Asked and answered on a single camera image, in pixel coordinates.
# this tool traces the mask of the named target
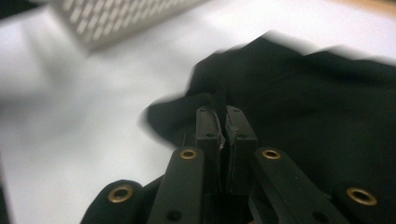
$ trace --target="metal grille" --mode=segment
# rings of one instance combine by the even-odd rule
[[[203,0],[55,0],[78,37],[98,46]]]

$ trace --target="brass grommet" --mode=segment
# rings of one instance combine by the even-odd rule
[[[184,149],[180,152],[180,157],[185,160],[194,159],[197,157],[197,152],[194,149]]]
[[[132,197],[134,189],[131,185],[119,185],[108,193],[108,200],[113,203],[123,203]]]
[[[265,158],[270,159],[270,160],[277,160],[277,159],[280,158],[280,154],[279,154],[277,151],[272,150],[272,149],[266,149],[266,150],[264,150],[264,151],[262,152],[262,155],[263,155]]]
[[[378,203],[376,197],[365,189],[349,188],[346,194],[353,201],[364,205],[374,206]]]

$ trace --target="white table surface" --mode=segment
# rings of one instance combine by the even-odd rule
[[[155,100],[182,94],[218,49],[270,30],[396,64],[396,19],[324,0],[213,0],[94,54],[47,7],[0,21],[0,149],[13,223],[79,223],[119,179],[146,185],[172,147],[144,125]]]

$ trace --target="white perforated box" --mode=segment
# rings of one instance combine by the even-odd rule
[[[51,5],[89,49],[205,0],[52,0]]]

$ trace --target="black fabric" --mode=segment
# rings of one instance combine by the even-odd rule
[[[186,96],[151,105],[148,123],[179,147],[203,105],[222,126],[226,105],[242,109],[261,146],[288,153],[328,195],[367,186],[386,220],[377,223],[396,223],[396,67],[303,56],[260,37],[199,62]]]

